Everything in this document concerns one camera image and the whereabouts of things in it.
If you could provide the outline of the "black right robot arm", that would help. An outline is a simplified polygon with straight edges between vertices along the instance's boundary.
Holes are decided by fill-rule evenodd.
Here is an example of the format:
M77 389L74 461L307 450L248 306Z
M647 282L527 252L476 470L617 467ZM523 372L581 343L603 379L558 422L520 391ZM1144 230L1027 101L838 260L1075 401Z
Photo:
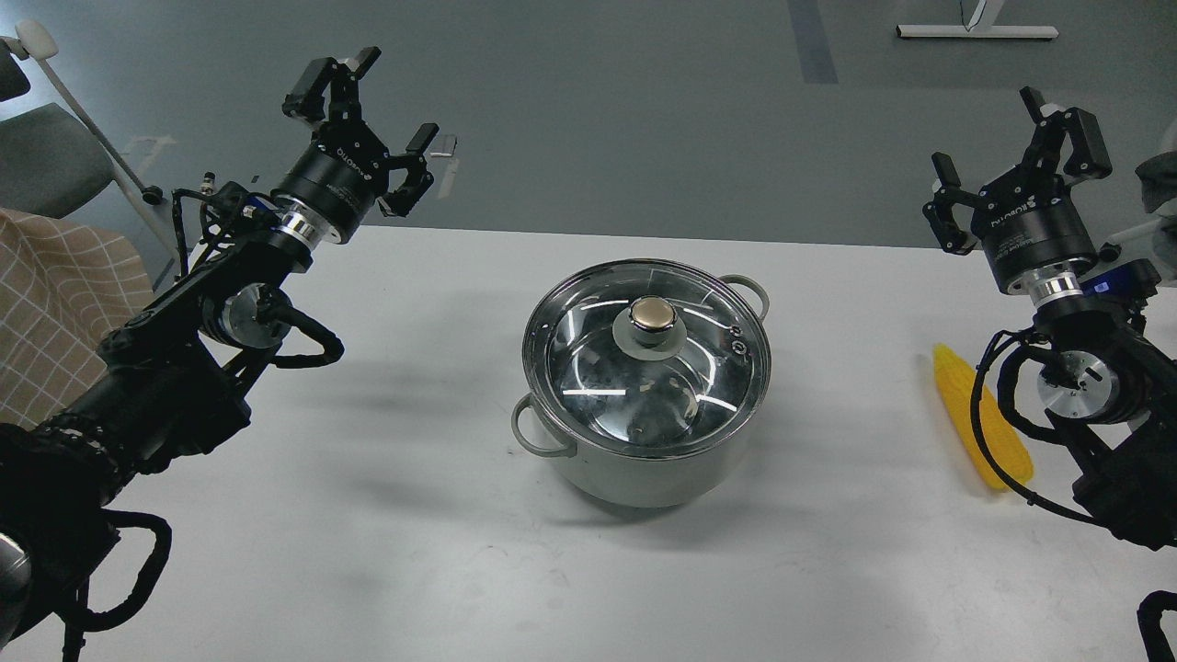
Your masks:
M1113 173L1097 118L1030 86L1019 95L1035 123L1019 163L970 192L953 159L937 152L923 205L942 251L980 249L1000 293L1035 306L1029 327L989 340L966 422L989 469L1030 507L1156 552L1173 547L1176 532L1176 370L1145 337L1145 306L1173 286L1173 138L1136 168L1148 219L1097 245L1072 200L1080 183ZM988 444L980 404L995 363L1000 418L1068 449L1080 469L1073 508L1035 494Z

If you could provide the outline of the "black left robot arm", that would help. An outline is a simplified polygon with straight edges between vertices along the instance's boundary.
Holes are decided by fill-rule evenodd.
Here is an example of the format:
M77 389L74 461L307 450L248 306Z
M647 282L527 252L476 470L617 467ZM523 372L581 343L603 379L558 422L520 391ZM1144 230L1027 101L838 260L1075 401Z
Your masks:
M395 152L364 120L359 84L380 54L307 64L281 110L311 141L270 193L173 188L177 230L182 201L200 204L202 253L105 336L97 385L33 430L4 424L4 644L56 616L64 658L75 661L86 633L142 611L173 532L157 515L117 510L117 495L244 430L247 393L266 369L343 357L335 332L298 310L282 282L306 272L322 241L348 243L370 210L408 216L435 180L426 160L435 124Z

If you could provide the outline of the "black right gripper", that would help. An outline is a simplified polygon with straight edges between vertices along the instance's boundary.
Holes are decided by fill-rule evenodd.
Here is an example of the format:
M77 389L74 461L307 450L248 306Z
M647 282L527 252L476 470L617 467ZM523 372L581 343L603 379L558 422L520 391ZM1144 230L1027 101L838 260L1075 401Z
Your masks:
M1022 276L1035 269L1070 269L1076 274L1093 269L1096 249L1070 188L1113 174L1096 115L1048 104L1030 86L1020 88L1019 97L1035 123L1019 163L1025 179L998 177L980 196L970 193L962 188L953 158L935 152L932 200L923 206L942 251L967 254L978 239L998 290L1009 296L1024 292ZM958 225L955 206L975 210L975 234Z

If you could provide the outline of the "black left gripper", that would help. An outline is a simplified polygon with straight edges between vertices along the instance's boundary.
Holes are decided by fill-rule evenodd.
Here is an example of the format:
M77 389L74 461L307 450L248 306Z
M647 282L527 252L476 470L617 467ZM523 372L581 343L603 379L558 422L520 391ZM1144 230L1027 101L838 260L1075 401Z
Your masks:
M352 58L324 57L302 69L282 98L282 115L314 131L307 148L282 176L272 198L298 201L326 219L330 241L348 243L379 197L383 217L405 218L428 193L435 177L426 151L439 134L438 124L421 124L401 154L391 155L370 125L361 121L359 81L383 55L366 47ZM388 176L404 171L395 188Z

